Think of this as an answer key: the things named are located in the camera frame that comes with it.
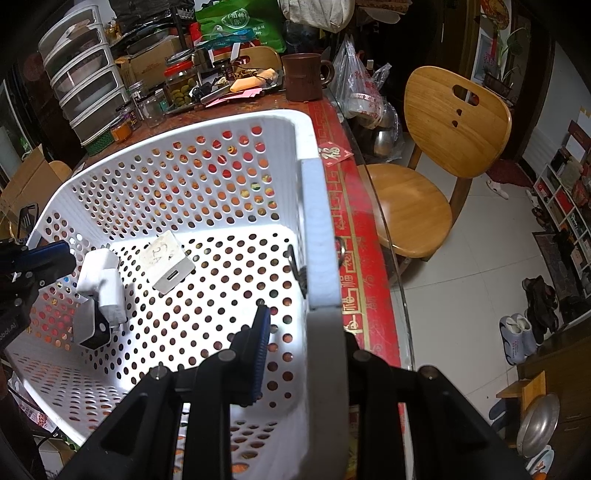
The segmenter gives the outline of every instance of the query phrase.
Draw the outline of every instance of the green shopping bag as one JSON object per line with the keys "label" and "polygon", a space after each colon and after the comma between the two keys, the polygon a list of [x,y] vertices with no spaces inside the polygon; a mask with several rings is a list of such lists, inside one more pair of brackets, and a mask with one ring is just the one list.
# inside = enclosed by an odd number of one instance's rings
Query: green shopping bag
{"label": "green shopping bag", "polygon": [[261,45],[279,53],[285,50],[281,36],[284,18],[277,0],[222,0],[195,12],[195,17],[201,24],[204,40],[251,28]]}

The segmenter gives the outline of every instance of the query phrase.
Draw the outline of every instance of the white slipper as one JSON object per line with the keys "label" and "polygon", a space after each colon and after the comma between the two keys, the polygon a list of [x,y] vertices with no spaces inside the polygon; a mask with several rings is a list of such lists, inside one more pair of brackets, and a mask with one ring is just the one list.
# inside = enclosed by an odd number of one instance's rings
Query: white slipper
{"label": "white slipper", "polygon": [[486,181],[486,184],[498,196],[503,197],[505,200],[509,200],[509,194],[501,188],[500,183],[498,183],[497,181],[492,181],[491,179],[488,179]]}
{"label": "white slipper", "polygon": [[527,189],[525,191],[525,194],[530,199],[530,202],[534,206],[534,208],[540,208],[540,201],[538,200],[537,195],[535,195],[534,193],[532,193],[532,191],[530,189]]}

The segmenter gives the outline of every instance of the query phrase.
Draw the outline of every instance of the wooden cabinet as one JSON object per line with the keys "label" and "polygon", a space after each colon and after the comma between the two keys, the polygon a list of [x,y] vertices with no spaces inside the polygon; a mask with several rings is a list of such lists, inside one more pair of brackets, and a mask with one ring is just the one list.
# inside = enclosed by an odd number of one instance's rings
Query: wooden cabinet
{"label": "wooden cabinet", "polygon": [[546,391],[560,399],[558,426],[550,439],[554,462],[547,477],[560,479],[591,434],[591,319],[553,336],[518,370],[519,378],[534,378],[545,371]]}

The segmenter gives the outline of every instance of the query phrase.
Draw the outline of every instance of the shoe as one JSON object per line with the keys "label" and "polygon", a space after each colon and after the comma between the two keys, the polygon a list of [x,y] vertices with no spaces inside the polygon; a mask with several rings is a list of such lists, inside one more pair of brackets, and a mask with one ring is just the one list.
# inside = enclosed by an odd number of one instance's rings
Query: shoe
{"label": "shoe", "polygon": [[535,344],[541,345],[544,343],[544,335],[548,329],[546,327],[542,327],[538,322],[535,321],[533,309],[528,308],[525,312],[523,312],[523,315],[530,322],[531,331],[534,334]]}
{"label": "shoe", "polygon": [[499,331],[503,338],[505,359],[511,366],[525,361],[523,335],[519,324],[511,317],[503,317],[499,322]]}
{"label": "shoe", "polygon": [[527,319],[532,325],[534,322],[538,322],[544,332],[548,328],[551,332],[555,332],[558,329],[558,317],[553,308],[556,299],[554,289],[546,285],[542,275],[537,278],[525,278],[521,282],[521,286],[527,297],[529,312]]}
{"label": "shoe", "polygon": [[536,353],[538,349],[537,342],[535,341],[534,331],[530,321],[525,318],[521,313],[514,313],[511,318],[517,322],[519,328],[521,328],[521,334],[523,338],[523,353],[525,356],[530,356]]}

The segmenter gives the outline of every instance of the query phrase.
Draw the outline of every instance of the glass jar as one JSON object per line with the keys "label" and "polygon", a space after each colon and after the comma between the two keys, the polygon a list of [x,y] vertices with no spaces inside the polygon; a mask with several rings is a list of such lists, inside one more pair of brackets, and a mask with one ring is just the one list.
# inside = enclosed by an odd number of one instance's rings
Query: glass jar
{"label": "glass jar", "polygon": [[138,115],[135,102],[133,100],[130,100],[129,102],[118,107],[116,112],[119,115],[124,116],[129,121],[133,130],[138,129],[141,125],[141,119]]}
{"label": "glass jar", "polygon": [[168,97],[175,107],[193,103],[189,91],[201,85],[201,75],[193,65],[193,50],[184,50],[173,55],[166,61],[168,68],[164,71]]}
{"label": "glass jar", "polygon": [[166,112],[168,107],[170,106],[168,99],[166,98],[166,94],[163,88],[159,88],[154,92],[156,98],[160,101],[160,106],[162,107],[162,111]]}
{"label": "glass jar", "polygon": [[156,127],[165,120],[160,100],[155,95],[148,95],[141,98],[139,100],[139,109],[144,116],[146,124],[150,128]]}
{"label": "glass jar", "polygon": [[120,115],[117,122],[111,125],[111,135],[117,143],[127,140],[131,133],[131,121],[125,115]]}
{"label": "glass jar", "polygon": [[139,111],[139,99],[148,95],[148,91],[144,88],[144,81],[140,80],[139,82],[130,85],[127,89],[129,92],[129,96],[135,103],[135,107],[138,109],[140,120],[143,120],[142,113]]}

